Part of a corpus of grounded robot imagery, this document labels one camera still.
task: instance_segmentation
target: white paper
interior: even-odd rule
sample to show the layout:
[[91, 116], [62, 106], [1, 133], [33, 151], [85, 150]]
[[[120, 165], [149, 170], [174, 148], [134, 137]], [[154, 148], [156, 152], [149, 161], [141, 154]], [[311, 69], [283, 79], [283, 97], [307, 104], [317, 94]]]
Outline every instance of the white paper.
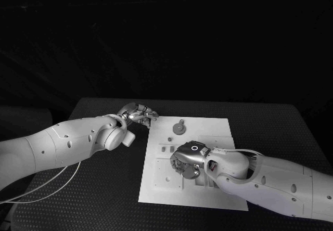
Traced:
[[[180, 119], [186, 132], [176, 135], [172, 128]], [[234, 149], [228, 119], [160, 116], [157, 121], [151, 121], [138, 202], [248, 211], [247, 201], [223, 193], [203, 170], [198, 179], [187, 180], [172, 168], [170, 147], [176, 151], [189, 141], [199, 141], [209, 148]]]

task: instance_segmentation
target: textured mat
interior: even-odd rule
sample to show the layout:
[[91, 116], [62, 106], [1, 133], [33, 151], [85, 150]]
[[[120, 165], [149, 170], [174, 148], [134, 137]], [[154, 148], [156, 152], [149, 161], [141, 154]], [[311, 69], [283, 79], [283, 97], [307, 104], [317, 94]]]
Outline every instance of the textured mat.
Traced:
[[[333, 175], [333, 169], [294, 106], [285, 104], [185, 102], [131, 99], [79, 101], [71, 119], [117, 113], [130, 102], [153, 108], [163, 116], [229, 119], [236, 148], [260, 151]], [[136, 140], [130, 147], [100, 151], [82, 161], [69, 185], [48, 199], [19, 205], [14, 231], [332, 231], [333, 223], [280, 215], [248, 202], [249, 211], [232, 211], [138, 203], [149, 130], [133, 124]], [[76, 165], [22, 201], [50, 194], [69, 179]], [[59, 169], [36, 174], [29, 189], [38, 187]]]

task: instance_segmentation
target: white cable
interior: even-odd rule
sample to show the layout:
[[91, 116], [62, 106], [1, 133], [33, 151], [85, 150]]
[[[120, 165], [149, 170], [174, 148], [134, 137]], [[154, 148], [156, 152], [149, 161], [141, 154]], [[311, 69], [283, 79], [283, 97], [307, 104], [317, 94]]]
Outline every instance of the white cable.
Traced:
[[72, 180], [72, 178], [74, 178], [74, 176], [75, 176], [75, 174], [76, 174], [78, 168], [76, 168], [76, 170], [75, 170], [75, 172], [74, 172], [74, 175], [72, 175], [72, 177], [69, 178], [68, 182], [63, 184], [63, 186], [62, 186], [52, 194], [49, 194], [46, 197], [43, 197], [43, 198], [40, 198], [40, 199], [38, 199], [38, 200], [35, 200], [35, 201], [27, 201], [27, 202], [16, 202], [16, 201], [13, 201], [14, 199], [20, 198], [22, 196], [30, 194], [30, 193], [35, 192], [38, 189], [40, 189], [40, 188], [42, 188], [42, 187], [43, 187], [43, 186], [61, 175], [61, 173], [63, 172], [63, 170], [65, 170], [66, 168], [68, 168], [68, 166], [62, 169], [62, 171], [56, 174], [56, 176], [55, 176], [45, 184], [42, 184], [39, 187], [36, 187], [33, 190], [30, 190], [27, 193], [22, 194], [20, 196], [17, 196], [17, 197], [14, 197], [14, 198], [6, 200], [6, 201], [1, 201], [0, 204], [4, 204], [4, 203], [27, 204], [27, 203], [32, 203], [32, 202], [36, 202], [36, 201], [43, 200], [45, 198], [48, 198], [49, 196], [52, 196], [55, 193], [58, 193], [58, 192], [62, 190], [62, 188], [68, 185], [69, 181]]
[[239, 151], [239, 152], [249, 152], [254, 153], [257, 155], [262, 155], [260, 152], [254, 151], [254, 150], [248, 150], [248, 149], [223, 149], [223, 148], [218, 148], [215, 147], [215, 149], [222, 150], [222, 151]]

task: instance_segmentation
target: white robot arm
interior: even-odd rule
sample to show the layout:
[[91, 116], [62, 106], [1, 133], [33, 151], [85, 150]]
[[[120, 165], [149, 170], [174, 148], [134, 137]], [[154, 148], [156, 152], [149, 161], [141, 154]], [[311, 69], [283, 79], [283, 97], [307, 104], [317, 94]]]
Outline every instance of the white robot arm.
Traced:
[[198, 178], [203, 168], [221, 190], [274, 212], [333, 222], [333, 177], [254, 153], [247, 156], [232, 150], [211, 150], [192, 141], [179, 147], [170, 163], [187, 179]]
[[115, 115], [65, 121], [27, 137], [0, 142], [0, 190], [30, 174], [112, 150], [120, 143], [130, 146], [136, 135], [127, 126], [137, 122], [149, 127], [157, 117], [150, 108], [130, 103]]

